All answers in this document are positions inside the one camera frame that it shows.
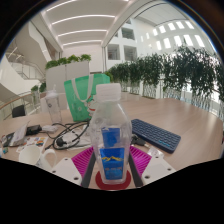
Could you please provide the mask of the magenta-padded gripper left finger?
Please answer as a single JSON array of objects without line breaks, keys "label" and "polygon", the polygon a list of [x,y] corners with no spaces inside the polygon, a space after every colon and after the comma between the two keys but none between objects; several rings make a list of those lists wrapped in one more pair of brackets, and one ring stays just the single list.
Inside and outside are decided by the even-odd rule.
[{"label": "magenta-padded gripper left finger", "polygon": [[88,188],[95,165],[93,148],[87,148],[72,158],[63,158],[51,172],[78,186]]}]

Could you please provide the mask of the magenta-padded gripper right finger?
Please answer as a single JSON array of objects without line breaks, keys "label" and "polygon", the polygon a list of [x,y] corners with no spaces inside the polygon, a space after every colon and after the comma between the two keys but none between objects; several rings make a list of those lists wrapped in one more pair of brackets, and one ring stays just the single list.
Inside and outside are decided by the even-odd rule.
[{"label": "magenta-padded gripper right finger", "polygon": [[175,172],[162,156],[149,155],[131,146],[129,165],[136,187],[142,187]]}]

